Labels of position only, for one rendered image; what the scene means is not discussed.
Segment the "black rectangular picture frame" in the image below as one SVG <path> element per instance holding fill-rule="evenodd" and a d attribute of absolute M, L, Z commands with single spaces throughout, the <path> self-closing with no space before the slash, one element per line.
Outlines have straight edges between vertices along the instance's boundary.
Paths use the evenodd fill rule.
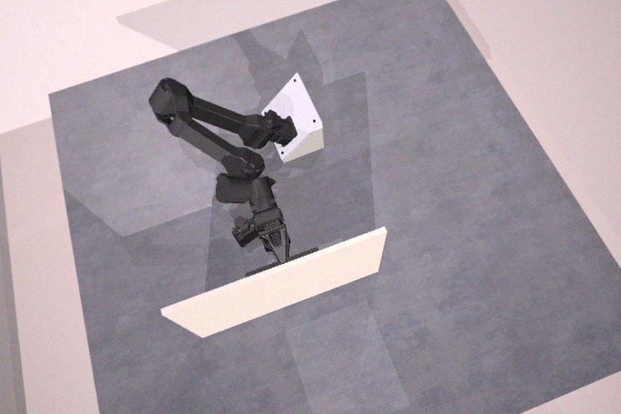
<path fill-rule="evenodd" d="M 288 257 L 288 258 L 286 259 L 286 262 L 285 262 L 285 263 L 287 263 L 287 262 L 291 262 L 291 261 L 293 261 L 293 260 L 295 260 L 295 259 L 298 259 L 298 258 L 300 258 L 300 257 L 304 257 L 304 256 L 306 256 L 306 255 L 309 255 L 309 254 L 311 254 L 311 253 L 318 252 L 318 251 L 319 251 L 319 250 L 318 250 L 318 247 L 312 248 L 312 249 L 310 249 L 310 250 L 308 250 L 308 251 L 305 251 L 305 252 L 302 252 L 302 253 L 296 254 L 296 255 L 294 255 L 294 256 L 292 256 L 292 257 Z M 284 264 L 284 263 L 282 263 L 282 264 Z M 260 272 L 263 272 L 263 271 L 269 270 L 269 269 L 271 269 L 271 268 L 273 268 L 273 267 L 280 266 L 280 265 L 282 265 L 282 264 L 280 263 L 280 261 L 278 261 L 278 262 L 274 262 L 274 263 L 272 263 L 272 264 L 270 264 L 270 265 L 267 265 L 267 266 L 264 266 L 264 267 L 258 268 L 258 269 L 254 270 L 254 271 L 251 271 L 251 272 L 245 273 L 245 275 L 246 275 L 246 277 L 250 277 L 250 276 L 253 276 L 253 275 L 257 274 L 257 273 L 260 273 Z"/>

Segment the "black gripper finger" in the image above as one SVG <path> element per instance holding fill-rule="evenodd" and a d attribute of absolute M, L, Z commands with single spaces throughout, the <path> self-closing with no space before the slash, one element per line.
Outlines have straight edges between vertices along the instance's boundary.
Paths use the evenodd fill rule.
<path fill-rule="evenodd" d="M 286 225 L 267 229 L 258 233 L 259 237 L 270 243 L 280 263 L 286 262 Z"/>
<path fill-rule="evenodd" d="M 273 251 L 273 249 L 272 249 L 272 247 L 271 247 L 271 245 L 270 245 L 270 244 L 265 245 L 265 246 L 264 246 L 264 248 L 265 248 L 267 251 L 271 251 L 271 252 L 273 252 L 273 253 L 274 253 L 274 251 Z M 289 257 L 289 248 L 290 248 L 290 238 L 289 238 L 289 237 L 287 237 L 287 238 L 286 238 L 286 258 L 288 258 L 288 257 Z M 275 254 L 275 253 L 274 253 L 274 254 Z M 276 256 L 276 254 L 275 254 L 275 256 Z M 276 256 L 276 258 L 277 258 L 277 256 Z M 279 259 L 278 259 L 278 258 L 277 258 L 277 260 L 279 261 Z"/>

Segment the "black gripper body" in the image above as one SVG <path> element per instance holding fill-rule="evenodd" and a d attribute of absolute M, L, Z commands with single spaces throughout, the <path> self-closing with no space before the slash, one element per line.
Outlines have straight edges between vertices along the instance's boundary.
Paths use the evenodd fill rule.
<path fill-rule="evenodd" d="M 262 230 L 259 232 L 284 224 L 284 217 L 274 197 L 262 197 L 255 200 L 251 204 L 251 210 L 254 212 L 252 221 L 255 229 L 258 231 L 260 229 L 258 225 L 262 225 Z"/>

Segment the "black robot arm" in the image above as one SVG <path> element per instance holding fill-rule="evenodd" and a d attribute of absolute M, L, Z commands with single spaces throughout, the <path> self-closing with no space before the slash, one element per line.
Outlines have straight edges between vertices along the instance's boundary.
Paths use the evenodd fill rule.
<path fill-rule="evenodd" d="M 265 116 L 243 116 L 193 96 L 184 84 L 169 77 L 160 80 L 148 102 L 157 121 L 166 125 L 171 135 L 184 139 L 225 167 L 228 174 L 221 172 L 216 178 L 218 202 L 246 203 L 249 200 L 251 205 L 259 198 L 274 197 L 271 186 L 276 181 L 268 176 L 259 177 L 265 169 L 260 154 L 231 145 L 192 118 L 234 132 L 245 146 L 256 150 L 269 140 L 283 147 L 290 143 L 297 136 L 291 116 L 284 119 L 272 110 Z M 256 239 L 262 230 L 262 225 L 258 225 L 258 231 L 255 229 L 252 218 L 238 217 L 234 223 L 232 234 L 241 247 Z"/>

